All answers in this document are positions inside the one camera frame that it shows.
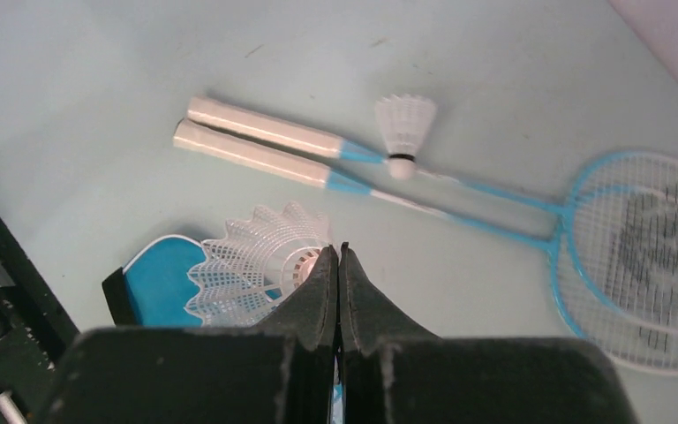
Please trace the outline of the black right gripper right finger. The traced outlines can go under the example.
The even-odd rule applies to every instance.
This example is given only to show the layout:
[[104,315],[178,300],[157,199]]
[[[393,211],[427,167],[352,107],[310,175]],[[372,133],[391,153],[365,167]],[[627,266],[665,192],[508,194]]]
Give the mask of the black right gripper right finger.
[[572,337],[438,337],[369,280],[348,245],[341,256],[345,422],[637,422],[595,345]]

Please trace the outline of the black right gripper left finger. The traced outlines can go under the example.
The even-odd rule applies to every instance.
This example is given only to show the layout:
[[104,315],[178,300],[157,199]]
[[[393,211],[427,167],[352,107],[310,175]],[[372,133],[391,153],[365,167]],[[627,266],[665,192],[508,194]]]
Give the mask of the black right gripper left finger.
[[61,359],[38,423],[329,423],[338,255],[247,328],[94,329]]

